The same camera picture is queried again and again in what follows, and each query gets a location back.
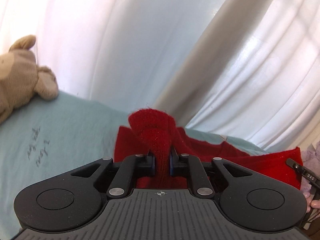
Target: red fabric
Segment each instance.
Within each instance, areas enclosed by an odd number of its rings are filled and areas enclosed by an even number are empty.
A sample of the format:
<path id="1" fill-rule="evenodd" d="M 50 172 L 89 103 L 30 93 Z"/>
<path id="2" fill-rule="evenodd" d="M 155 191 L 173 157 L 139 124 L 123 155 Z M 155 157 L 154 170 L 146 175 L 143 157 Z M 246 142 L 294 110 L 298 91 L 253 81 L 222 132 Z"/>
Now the red fabric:
<path id="1" fill-rule="evenodd" d="M 221 157 L 241 166 L 278 179 L 300 189 L 301 176 L 285 164 L 292 158 L 302 165 L 300 149 L 272 153 L 262 156 L 249 156 L 227 142 L 212 145 L 188 137 L 183 128 L 176 127 L 174 119 L 164 112 L 154 109 L 142 109 L 129 116 L 128 127 L 119 128 L 115 162 L 122 161 L 133 154 L 147 154 L 150 149 L 156 156 L 156 175 L 138 179 L 139 188 L 186 188 L 185 178 L 172 178 L 169 175 L 169 151 L 173 145 L 178 154 L 196 155 L 203 162 L 213 157 Z"/>

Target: triangular cutout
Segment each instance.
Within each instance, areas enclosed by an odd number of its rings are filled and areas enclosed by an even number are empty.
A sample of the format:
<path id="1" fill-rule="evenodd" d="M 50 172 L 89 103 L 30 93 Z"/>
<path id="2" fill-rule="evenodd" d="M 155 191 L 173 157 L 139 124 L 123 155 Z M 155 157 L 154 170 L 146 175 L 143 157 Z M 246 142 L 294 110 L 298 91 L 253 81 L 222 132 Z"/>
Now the triangular cutout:
<path id="1" fill-rule="evenodd" d="M 229 171 L 229 173 L 235 177 L 235 178 L 240 178 L 240 177 L 247 177 L 247 176 L 251 176 L 252 174 L 247 172 L 247 171 L 244 171 L 240 168 L 237 168 L 231 164 L 224 164 L 223 165 L 227 171 Z"/>
<path id="2" fill-rule="evenodd" d="M 92 174 L 94 174 L 94 172 L 100 167 L 99 163 L 95 163 L 89 167 L 86 167 L 80 171 L 76 171 L 74 173 L 71 174 L 71 176 L 76 176 L 76 177 L 82 177 L 82 178 L 88 178 L 90 177 Z"/>

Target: circular cap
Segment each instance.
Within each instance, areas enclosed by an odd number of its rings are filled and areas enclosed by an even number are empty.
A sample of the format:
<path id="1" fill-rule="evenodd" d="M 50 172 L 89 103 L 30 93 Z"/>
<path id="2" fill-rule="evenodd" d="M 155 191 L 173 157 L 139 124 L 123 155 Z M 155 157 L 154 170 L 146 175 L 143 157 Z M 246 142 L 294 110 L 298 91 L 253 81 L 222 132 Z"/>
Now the circular cap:
<path id="1" fill-rule="evenodd" d="M 59 210 L 70 206 L 75 200 L 72 192 L 65 189 L 50 189 L 37 197 L 37 203 L 49 210 Z"/>
<path id="2" fill-rule="evenodd" d="M 111 190 L 109 190 L 109 194 L 113 196 L 120 196 L 124 193 L 124 190 L 120 187 L 114 187 Z"/>
<path id="3" fill-rule="evenodd" d="M 272 189 L 260 188 L 247 194 L 247 200 L 250 205 L 262 210 L 273 210 L 281 207 L 284 203 L 284 197 Z"/>
<path id="4" fill-rule="evenodd" d="M 203 195 L 203 196 L 207 196 L 213 193 L 212 189 L 208 188 L 208 187 L 201 187 L 198 188 L 197 190 L 198 194 Z"/>

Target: crosshair symbol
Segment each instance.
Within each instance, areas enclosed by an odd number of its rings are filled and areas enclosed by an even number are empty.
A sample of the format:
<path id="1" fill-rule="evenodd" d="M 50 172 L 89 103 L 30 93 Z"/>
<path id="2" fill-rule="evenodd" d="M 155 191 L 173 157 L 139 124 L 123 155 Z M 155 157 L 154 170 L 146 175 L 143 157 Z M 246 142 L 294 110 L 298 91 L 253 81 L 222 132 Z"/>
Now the crosshair symbol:
<path id="1" fill-rule="evenodd" d="M 164 193 L 163 191 L 159 191 L 159 192 L 157 192 L 156 194 L 159 195 L 159 196 L 163 196 L 163 195 L 166 194 L 166 193 Z"/>

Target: white curtain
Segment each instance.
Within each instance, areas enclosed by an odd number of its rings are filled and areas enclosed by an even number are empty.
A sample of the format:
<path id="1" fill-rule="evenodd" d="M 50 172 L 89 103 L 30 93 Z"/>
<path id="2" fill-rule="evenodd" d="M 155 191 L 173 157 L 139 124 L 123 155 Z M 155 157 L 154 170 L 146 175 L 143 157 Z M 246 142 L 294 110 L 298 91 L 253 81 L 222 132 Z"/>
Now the white curtain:
<path id="1" fill-rule="evenodd" d="M 270 151 L 320 121 L 320 0 L 0 0 L 0 53 L 37 35 L 60 89 Z M 310 125 L 313 118 L 315 125 Z"/>

